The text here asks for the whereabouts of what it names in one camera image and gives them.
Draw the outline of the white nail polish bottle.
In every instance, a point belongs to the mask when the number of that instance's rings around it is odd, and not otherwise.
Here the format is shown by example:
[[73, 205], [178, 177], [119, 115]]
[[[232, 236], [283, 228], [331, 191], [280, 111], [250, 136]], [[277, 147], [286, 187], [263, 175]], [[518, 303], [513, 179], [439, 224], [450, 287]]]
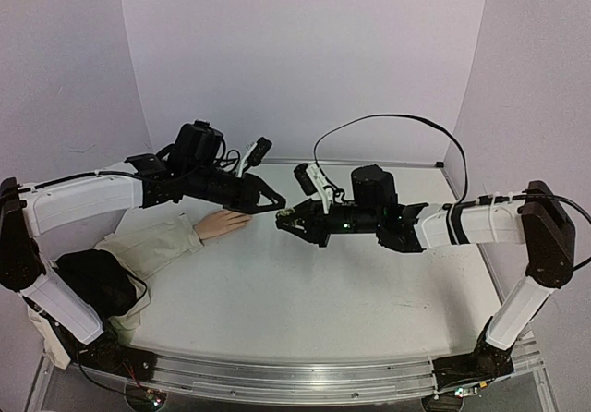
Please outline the white nail polish bottle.
[[292, 213], [278, 212], [275, 216], [275, 225], [280, 230], [300, 230], [302, 226], [299, 223], [299, 218]]

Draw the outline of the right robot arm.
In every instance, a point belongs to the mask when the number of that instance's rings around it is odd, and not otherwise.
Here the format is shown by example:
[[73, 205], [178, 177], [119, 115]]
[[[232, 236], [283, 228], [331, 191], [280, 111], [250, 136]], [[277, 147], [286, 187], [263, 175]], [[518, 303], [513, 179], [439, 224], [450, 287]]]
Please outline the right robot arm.
[[525, 245], [525, 274], [485, 326], [475, 355], [509, 351], [549, 296], [573, 278], [575, 228], [542, 181], [518, 195], [403, 205], [393, 175], [375, 164], [352, 172], [353, 198], [342, 202], [315, 164], [300, 164], [294, 175], [308, 199], [278, 211], [276, 226], [321, 248], [331, 236], [345, 234], [373, 234], [380, 246], [411, 254], [471, 244]]

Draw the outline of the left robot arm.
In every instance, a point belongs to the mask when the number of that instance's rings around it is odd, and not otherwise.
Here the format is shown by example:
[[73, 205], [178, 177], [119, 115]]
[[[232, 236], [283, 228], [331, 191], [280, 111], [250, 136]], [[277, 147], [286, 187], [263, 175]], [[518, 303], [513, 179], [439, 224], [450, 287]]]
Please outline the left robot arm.
[[107, 372], [121, 369], [125, 353], [102, 335], [96, 309], [52, 270], [35, 248], [42, 234], [108, 212], [147, 209], [184, 197], [258, 214], [285, 208], [286, 200], [262, 178], [249, 173], [271, 148], [255, 142], [235, 172], [223, 170], [223, 133], [204, 121], [185, 123], [174, 143], [157, 154], [130, 156], [117, 167], [21, 186], [1, 184], [1, 285], [47, 312], [75, 339], [89, 345], [90, 359]]

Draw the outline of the mannequin hand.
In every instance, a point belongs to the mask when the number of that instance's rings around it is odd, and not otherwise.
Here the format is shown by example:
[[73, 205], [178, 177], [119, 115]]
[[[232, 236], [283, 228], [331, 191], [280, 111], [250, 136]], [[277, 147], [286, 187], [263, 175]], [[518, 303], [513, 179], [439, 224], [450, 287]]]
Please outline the mannequin hand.
[[251, 215], [221, 210], [208, 214], [198, 221], [193, 228], [199, 240], [207, 242], [236, 232], [246, 227], [251, 221]]

